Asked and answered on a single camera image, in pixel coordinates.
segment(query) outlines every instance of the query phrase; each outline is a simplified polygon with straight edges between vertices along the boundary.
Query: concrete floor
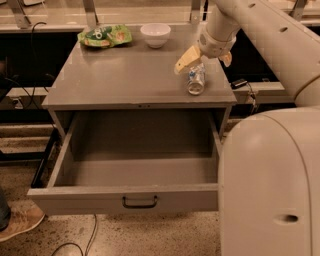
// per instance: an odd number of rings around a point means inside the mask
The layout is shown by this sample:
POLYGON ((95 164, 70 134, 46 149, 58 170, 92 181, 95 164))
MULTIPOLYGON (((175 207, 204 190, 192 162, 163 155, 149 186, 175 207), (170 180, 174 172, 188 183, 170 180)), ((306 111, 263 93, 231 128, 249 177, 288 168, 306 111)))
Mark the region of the concrete floor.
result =
MULTIPOLYGON (((7 129, 7 133, 0 129, 0 149, 4 152, 43 150, 47 141, 44 134, 12 138, 12 129, 7 129)), ((37 166, 36 161, 0 163, 0 182, 11 207, 27 209, 34 204, 27 192, 37 166)), ((218 212, 97 215, 97 220, 97 232, 88 254, 91 256, 221 254, 218 212)), ((85 252, 93 229, 93 215, 46 216, 37 228, 0 243, 0 255, 52 255, 67 242, 78 244, 85 252)), ((76 246, 68 245, 55 255, 81 253, 76 246)))

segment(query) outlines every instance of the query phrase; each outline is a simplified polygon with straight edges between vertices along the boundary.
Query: jeans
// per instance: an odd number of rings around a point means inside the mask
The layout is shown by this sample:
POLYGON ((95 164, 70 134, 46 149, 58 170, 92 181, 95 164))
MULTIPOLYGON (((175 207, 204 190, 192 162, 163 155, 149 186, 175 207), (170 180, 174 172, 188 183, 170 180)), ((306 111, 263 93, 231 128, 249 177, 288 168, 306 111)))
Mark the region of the jeans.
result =
POLYGON ((8 226, 10 216, 11 210, 0 186, 0 231, 4 230, 8 226))

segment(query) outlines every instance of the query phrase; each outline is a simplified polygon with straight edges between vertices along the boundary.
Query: white bowl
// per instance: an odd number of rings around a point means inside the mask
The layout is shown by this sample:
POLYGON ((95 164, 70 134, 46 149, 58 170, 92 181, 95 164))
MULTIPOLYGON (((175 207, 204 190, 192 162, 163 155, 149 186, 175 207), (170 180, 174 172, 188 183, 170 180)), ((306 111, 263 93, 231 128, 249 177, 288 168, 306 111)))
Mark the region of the white bowl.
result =
POLYGON ((168 41, 171 28, 164 23, 149 23, 143 25, 140 32, 151 48, 160 48, 168 41))

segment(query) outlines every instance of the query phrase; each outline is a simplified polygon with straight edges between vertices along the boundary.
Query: drawer handle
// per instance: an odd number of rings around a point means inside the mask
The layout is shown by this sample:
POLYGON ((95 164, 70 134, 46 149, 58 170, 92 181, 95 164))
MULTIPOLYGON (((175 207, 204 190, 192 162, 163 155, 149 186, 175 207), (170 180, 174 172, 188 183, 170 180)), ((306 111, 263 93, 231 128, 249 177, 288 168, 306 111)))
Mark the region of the drawer handle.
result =
POLYGON ((149 205, 128 205, 126 201, 127 201, 127 198, 125 196, 122 197, 122 205, 124 208, 127 208, 127 209, 151 209, 157 206, 158 197, 154 196, 153 203, 149 205))

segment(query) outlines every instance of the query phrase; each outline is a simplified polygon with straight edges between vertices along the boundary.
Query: person's foot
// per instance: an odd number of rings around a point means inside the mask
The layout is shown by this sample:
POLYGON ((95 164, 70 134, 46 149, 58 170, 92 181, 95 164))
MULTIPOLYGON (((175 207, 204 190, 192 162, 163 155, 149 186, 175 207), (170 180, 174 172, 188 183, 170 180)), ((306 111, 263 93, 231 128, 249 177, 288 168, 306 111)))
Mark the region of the person's foot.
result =
POLYGON ((0 242, 18 234, 34 229, 43 220, 45 214, 40 208, 31 208, 25 212, 12 211, 8 227, 0 232, 0 242))

